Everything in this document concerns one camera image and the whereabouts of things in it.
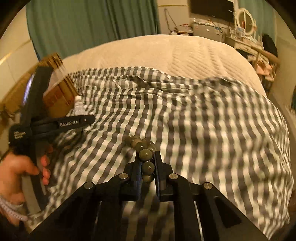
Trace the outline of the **person left hand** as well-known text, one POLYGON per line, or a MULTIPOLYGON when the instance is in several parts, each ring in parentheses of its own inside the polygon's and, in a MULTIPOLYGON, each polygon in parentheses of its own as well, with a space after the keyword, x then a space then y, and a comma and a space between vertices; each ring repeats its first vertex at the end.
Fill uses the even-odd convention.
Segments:
POLYGON ((45 154, 41 156, 40 170, 32 160, 23 155, 16 155, 9 151, 1 161, 1 214, 8 222, 16 227, 24 219, 23 215, 16 212, 18 206, 25 202, 22 191, 21 178, 23 175, 39 176, 42 173, 42 182, 49 184, 51 172, 48 169, 50 164, 48 154, 53 152, 52 145, 48 145, 45 154))

